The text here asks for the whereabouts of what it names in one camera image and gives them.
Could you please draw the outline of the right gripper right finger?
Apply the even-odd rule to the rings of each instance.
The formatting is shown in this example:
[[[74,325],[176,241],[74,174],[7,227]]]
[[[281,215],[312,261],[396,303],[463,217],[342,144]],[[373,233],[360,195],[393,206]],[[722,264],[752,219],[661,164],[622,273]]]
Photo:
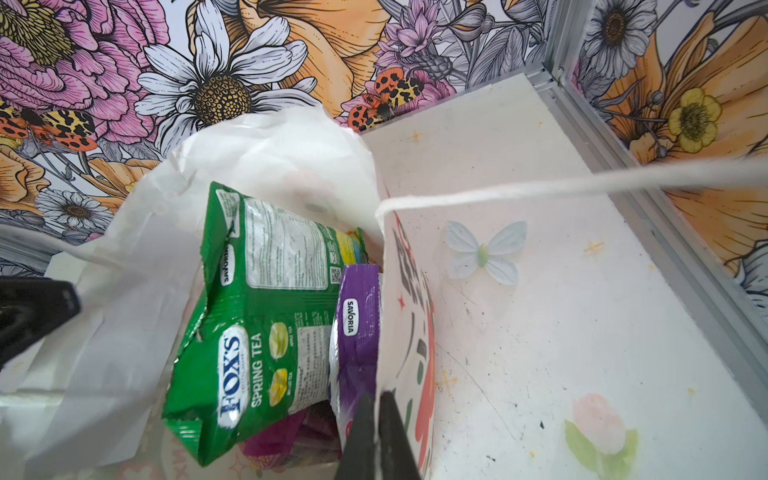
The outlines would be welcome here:
[[[378,434],[383,480],[419,480],[420,475],[392,391],[379,397]]]

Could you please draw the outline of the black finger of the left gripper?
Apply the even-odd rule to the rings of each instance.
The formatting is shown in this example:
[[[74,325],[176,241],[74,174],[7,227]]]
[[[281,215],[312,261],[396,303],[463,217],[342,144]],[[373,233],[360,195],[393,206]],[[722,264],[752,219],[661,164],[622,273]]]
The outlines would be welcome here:
[[[76,317],[74,285],[49,278],[1,278],[1,367]]]

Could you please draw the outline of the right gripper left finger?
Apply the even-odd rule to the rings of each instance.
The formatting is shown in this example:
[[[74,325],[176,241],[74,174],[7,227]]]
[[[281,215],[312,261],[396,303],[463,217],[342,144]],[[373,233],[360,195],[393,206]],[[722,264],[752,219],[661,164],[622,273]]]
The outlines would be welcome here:
[[[335,480],[375,479],[376,427],[373,396],[364,394],[358,401]]]

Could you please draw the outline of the white paper bag red flower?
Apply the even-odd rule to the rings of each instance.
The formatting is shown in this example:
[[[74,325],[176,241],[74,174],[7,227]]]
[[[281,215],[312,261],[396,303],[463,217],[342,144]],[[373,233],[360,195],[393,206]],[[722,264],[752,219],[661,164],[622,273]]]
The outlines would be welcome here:
[[[452,132],[437,110],[357,135],[319,108],[202,130],[147,179],[89,253],[51,273],[85,309],[11,363],[1,475],[246,479],[200,467],[159,419],[202,284],[207,184],[384,248],[379,387],[430,479],[763,479],[767,427],[611,201],[720,186],[705,162],[593,173],[545,106],[509,132]]]

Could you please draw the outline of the purple Fox's candy bag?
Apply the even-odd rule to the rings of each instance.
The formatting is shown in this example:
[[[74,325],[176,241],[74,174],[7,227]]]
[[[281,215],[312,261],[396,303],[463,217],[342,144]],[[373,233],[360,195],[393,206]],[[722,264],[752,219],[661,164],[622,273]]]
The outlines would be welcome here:
[[[360,399],[376,390],[380,337],[379,268],[344,268],[330,335],[330,405],[345,445]]]

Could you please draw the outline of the green yellow candy bag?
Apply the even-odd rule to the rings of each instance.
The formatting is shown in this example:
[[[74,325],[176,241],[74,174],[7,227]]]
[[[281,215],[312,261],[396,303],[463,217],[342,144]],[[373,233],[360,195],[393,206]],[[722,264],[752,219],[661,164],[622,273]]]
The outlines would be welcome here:
[[[200,256],[204,286],[162,419],[208,466],[328,398],[342,276],[368,255],[361,230],[343,232],[212,183]]]

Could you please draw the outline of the purple snack packet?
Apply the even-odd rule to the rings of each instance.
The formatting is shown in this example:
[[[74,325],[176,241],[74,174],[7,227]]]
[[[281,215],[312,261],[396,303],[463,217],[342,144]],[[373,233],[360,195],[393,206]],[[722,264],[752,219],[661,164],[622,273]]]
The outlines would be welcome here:
[[[328,401],[276,422],[240,445],[259,470],[280,470],[336,462],[341,443]]]

